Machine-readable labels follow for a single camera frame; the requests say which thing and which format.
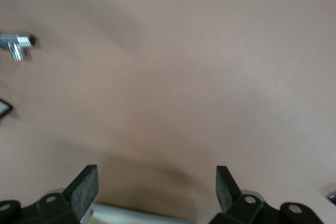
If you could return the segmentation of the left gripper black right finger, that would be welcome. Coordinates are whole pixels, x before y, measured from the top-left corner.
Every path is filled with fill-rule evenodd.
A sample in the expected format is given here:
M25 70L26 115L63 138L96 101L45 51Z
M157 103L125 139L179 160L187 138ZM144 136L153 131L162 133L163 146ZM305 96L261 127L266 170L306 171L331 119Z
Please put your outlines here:
M240 190L228 167L216 167L216 196L221 212L209 224L281 224L280 211L262 196Z

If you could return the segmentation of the chrome tee valve fitting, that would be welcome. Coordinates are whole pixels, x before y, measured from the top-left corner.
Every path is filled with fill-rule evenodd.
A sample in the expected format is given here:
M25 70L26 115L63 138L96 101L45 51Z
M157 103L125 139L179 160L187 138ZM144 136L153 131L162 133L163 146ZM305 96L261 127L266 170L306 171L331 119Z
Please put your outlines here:
M0 50L8 50L15 61L27 58L26 48L36 45L37 38L31 34L0 34Z

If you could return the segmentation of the black switch with white cap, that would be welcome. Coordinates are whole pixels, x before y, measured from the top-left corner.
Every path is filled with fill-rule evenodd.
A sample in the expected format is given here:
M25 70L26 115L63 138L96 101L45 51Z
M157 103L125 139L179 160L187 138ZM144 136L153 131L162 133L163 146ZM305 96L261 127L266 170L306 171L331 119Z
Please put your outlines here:
M0 120L13 110L13 106L0 98Z

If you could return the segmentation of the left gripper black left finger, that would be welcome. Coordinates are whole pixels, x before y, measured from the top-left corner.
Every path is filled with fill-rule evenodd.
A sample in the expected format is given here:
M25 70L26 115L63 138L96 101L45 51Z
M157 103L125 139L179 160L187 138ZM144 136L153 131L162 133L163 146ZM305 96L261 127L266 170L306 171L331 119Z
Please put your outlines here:
M80 224L99 191L97 165L86 166L61 193L22 209L22 224Z

